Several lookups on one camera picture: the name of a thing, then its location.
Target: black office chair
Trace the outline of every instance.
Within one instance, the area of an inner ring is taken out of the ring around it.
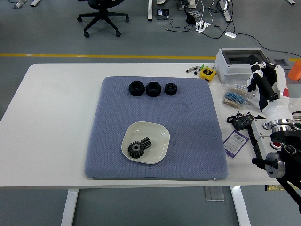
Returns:
[[[89,33],[87,30],[93,26],[97,21],[99,20],[105,20],[109,25],[111,25],[115,31],[116,36],[119,37],[121,33],[118,31],[117,27],[113,22],[108,18],[109,16],[125,16],[126,22],[130,21],[130,18],[128,17],[128,14],[126,13],[113,13],[109,12],[107,9],[112,8],[116,5],[119,5],[123,2],[123,0],[78,0],[78,1],[88,1],[88,4],[91,8],[99,10],[99,12],[94,13],[85,13],[85,14],[79,14],[79,17],[77,17],[77,21],[81,22],[82,17],[94,17],[91,22],[84,28],[84,36],[86,38],[89,37]]]

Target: orange object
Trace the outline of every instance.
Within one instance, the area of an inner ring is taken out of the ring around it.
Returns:
[[[296,61],[296,63],[291,68],[287,75],[291,80],[298,81],[301,78],[301,60]]]

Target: yellow tape measure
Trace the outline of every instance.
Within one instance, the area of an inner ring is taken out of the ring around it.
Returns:
[[[211,82],[213,77],[216,75],[216,71],[210,68],[203,68],[201,70],[200,78],[206,79],[208,82]]]

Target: white plate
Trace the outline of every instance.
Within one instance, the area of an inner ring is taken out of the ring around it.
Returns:
[[[147,148],[140,158],[132,158],[128,154],[128,146],[134,142],[140,142],[148,137],[151,141],[151,146]],[[137,161],[146,164],[155,164],[160,162],[166,155],[169,144],[169,132],[160,125],[152,122],[139,121],[130,125],[124,135],[121,151],[125,157],[132,161]]]

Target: white electrical box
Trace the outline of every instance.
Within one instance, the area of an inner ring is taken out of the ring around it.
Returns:
[[[214,65],[221,83],[245,84],[252,74],[249,60],[252,54],[259,62],[269,62],[260,48],[220,48]]]

